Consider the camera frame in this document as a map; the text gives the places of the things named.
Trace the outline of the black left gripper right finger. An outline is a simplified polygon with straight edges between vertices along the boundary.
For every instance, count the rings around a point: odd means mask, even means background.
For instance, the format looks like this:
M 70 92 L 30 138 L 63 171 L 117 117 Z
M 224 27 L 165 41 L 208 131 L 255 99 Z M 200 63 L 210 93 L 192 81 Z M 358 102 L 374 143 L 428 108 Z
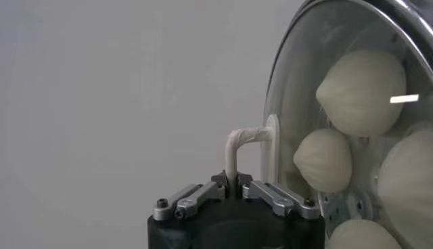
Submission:
M 321 217 L 320 207 L 310 198 L 304 198 L 278 183 L 255 181 L 250 175 L 238 174 L 238 185 L 244 199 L 259 199 L 265 202 L 274 214 L 288 217 L 298 214 L 304 219 L 315 220 Z

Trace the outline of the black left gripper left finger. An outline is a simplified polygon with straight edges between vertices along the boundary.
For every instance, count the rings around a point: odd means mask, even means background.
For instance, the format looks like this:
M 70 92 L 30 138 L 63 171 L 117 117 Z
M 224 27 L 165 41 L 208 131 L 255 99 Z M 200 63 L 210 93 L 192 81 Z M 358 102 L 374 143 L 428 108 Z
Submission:
M 168 198 L 158 199 L 154 204 L 152 217 L 156 221 L 194 217 L 206 201 L 224 200 L 227 187 L 225 171 L 211 176 L 210 181 L 205 184 L 189 184 Z

